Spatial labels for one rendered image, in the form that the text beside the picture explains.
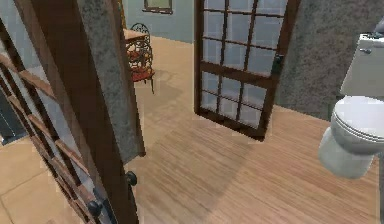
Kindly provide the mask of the brown glass-paned room door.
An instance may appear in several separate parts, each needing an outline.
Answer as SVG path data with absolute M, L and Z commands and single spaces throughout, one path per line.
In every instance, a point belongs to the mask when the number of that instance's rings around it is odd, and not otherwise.
M 124 167 L 144 147 L 117 0 L 0 0 L 0 91 L 86 224 L 139 224 Z
M 265 138 L 301 0 L 195 0 L 194 112 Z M 276 54 L 284 56 L 272 75 Z

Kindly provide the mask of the black chair with red cushion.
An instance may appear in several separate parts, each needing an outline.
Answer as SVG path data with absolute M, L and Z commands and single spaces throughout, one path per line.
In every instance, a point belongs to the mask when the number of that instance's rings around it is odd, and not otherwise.
M 144 36 L 130 41 L 126 45 L 129 67 L 132 72 L 134 82 L 150 81 L 151 91 L 154 91 L 155 71 L 152 68 L 153 50 L 150 42 L 150 32 L 143 23 L 135 23 L 131 26 L 131 31 L 143 33 Z

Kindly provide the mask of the black round door knob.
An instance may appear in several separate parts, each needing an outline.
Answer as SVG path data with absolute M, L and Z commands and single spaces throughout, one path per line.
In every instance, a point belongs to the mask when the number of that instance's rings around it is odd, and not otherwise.
M 95 200 L 90 201 L 87 204 L 87 208 L 94 218 L 98 218 L 102 212 L 102 204 Z
M 128 171 L 125 174 L 125 176 L 126 176 L 127 182 L 131 186 L 136 186 L 137 185 L 137 183 L 138 183 L 137 176 L 136 176 L 136 174 L 133 171 Z
M 273 60 L 272 68 L 271 68 L 271 74 L 276 75 L 281 72 L 282 69 L 282 63 L 283 63 L 284 56 L 280 54 L 276 54 Z

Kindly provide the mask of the brown wooden table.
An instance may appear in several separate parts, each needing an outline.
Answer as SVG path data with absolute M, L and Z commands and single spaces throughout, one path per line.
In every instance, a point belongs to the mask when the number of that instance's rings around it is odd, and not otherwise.
M 126 44 L 136 40 L 144 40 L 147 37 L 147 34 L 145 33 L 128 30 L 128 29 L 124 29 L 123 34 L 124 34 L 124 40 Z

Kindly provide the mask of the white toilet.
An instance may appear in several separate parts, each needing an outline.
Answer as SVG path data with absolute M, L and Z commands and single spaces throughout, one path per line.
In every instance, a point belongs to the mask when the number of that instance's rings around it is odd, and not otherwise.
M 321 164 L 357 179 L 384 152 L 384 34 L 362 33 L 319 144 Z

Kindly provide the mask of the dark framed wall picture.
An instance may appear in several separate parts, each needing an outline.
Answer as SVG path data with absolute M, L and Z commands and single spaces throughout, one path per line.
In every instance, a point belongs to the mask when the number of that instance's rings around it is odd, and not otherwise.
M 172 14 L 172 0 L 144 0 L 144 12 Z

